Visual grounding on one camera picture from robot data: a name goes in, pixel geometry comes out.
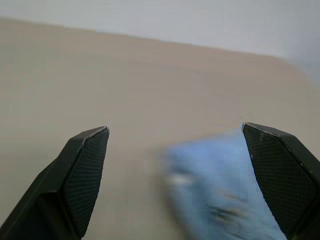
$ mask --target wall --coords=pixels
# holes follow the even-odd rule
[[[320,55],[318,0],[1,0],[0,16],[285,57]]]

